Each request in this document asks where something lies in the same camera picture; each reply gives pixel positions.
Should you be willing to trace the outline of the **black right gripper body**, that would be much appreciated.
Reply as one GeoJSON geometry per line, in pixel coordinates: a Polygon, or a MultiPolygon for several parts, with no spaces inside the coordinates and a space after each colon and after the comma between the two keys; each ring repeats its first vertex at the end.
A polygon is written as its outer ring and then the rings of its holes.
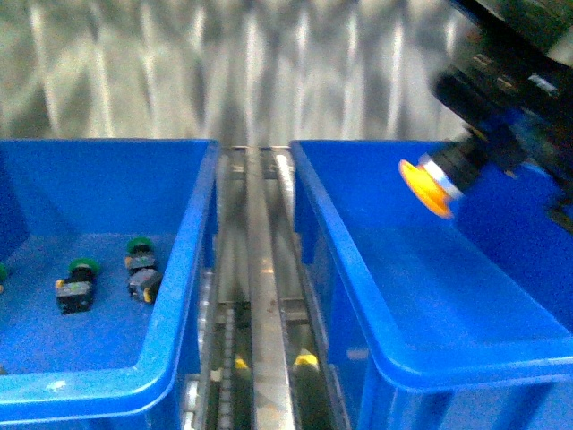
{"type": "Polygon", "coordinates": [[[469,135],[433,155],[457,199],[483,168],[532,161],[558,187],[548,218],[572,229],[572,3],[455,1],[473,24],[435,97],[469,135]]]}

